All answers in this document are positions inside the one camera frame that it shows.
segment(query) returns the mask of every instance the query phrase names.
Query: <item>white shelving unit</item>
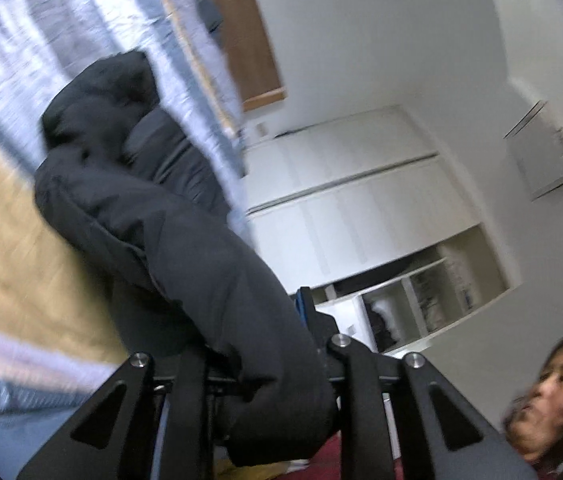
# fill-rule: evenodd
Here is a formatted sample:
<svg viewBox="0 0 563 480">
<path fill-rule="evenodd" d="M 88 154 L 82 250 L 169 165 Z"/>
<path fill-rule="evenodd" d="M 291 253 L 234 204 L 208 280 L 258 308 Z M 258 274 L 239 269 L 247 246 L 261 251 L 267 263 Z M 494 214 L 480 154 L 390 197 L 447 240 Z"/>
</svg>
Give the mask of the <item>white shelving unit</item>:
<svg viewBox="0 0 563 480">
<path fill-rule="evenodd" d="M 393 354 L 460 320 L 506 288 L 476 227 L 422 252 L 402 274 L 325 301 L 317 310 L 334 316 L 342 333 L 372 351 Z M 316 300 L 323 296 L 320 290 L 313 292 Z"/>
</svg>

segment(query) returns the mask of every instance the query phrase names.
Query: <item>jacket sleeve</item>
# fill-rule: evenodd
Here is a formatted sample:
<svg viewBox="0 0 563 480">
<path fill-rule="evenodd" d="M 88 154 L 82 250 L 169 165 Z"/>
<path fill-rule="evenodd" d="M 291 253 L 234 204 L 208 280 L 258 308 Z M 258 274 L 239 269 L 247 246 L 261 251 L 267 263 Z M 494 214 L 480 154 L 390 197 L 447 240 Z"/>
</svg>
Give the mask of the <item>jacket sleeve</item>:
<svg viewBox="0 0 563 480">
<path fill-rule="evenodd" d="M 252 393 L 222 414 L 235 464 L 308 458 L 325 442 L 336 406 L 314 342 L 270 268 L 221 221 L 74 146 L 51 150 L 35 200 L 104 270 L 180 302 L 228 358 Z"/>
</svg>

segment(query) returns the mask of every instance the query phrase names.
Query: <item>silver screw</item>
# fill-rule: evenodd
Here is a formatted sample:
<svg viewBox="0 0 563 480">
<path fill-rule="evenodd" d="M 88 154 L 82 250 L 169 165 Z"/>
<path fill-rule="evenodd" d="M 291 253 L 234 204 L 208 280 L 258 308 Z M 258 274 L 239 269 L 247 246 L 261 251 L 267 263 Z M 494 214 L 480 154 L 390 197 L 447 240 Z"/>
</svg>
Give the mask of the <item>silver screw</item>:
<svg viewBox="0 0 563 480">
<path fill-rule="evenodd" d="M 346 334 L 335 334 L 332 338 L 330 338 L 330 340 L 339 348 L 346 348 L 352 342 L 350 336 L 347 336 Z"/>
<path fill-rule="evenodd" d="M 149 360 L 148 354 L 137 352 L 130 357 L 130 364 L 135 368 L 143 368 L 148 365 Z"/>
<path fill-rule="evenodd" d="M 404 357 L 405 363 L 411 368 L 421 368 L 426 364 L 426 358 L 417 352 L 411 352 Z"/>
</svg>

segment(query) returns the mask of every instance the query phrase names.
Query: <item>woman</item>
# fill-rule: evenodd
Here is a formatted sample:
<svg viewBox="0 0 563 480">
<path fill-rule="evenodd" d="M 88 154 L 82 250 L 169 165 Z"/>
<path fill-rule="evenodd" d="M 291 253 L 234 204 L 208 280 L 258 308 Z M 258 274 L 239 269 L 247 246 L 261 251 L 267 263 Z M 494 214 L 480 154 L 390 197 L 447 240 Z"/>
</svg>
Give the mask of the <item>woman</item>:
<svg viewBox="0 0 563 480">
<path fill-rule="evenodd" d="M 557 478 L 563 463 L 563 339 L 503 425 L 508 442 L 537 470 L 540 480 Z"/>
</svg>

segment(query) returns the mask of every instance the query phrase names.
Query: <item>white cabinet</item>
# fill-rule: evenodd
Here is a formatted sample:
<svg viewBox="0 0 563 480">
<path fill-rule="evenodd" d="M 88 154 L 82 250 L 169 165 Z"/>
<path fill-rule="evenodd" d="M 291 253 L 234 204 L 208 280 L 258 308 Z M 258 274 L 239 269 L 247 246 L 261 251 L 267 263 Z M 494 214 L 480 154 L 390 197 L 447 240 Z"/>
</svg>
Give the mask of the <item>white cabinet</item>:
<svg viewBox="0 0 563 480">
<path fill-rule="evenodd" d="M 259 210 L 434 154 L 399 109 L 385 108 L 318 124 L 247 150 L 244 183 L 248 207 Z"/>
<path fill-rule="evenodd" d="M 406 350 L 426 348 L 430 336 L 507 288 L 479 226 L 408 258 L 408 262 L 401 274 L 375 285 L 364 278 L 371 276 L 369 273 L 356 277 L 355 283 L 365 283 L 364 288 L 318 304 L 316 309 L 335 317 L 341 333 L 359 339 L 372 351 L 400 356 Z M 377 278 L 381 279 L 373 271 L 372 279 Z M 332 288 L 335 292 L 351 290 L 342 288 L 341 283 Z"/>
<path fill-rule="evenodd" d="M 437 157 L 249 215 L 258 253 L 286 290 L 333 283 L 479 223 Z"/>
</svg>

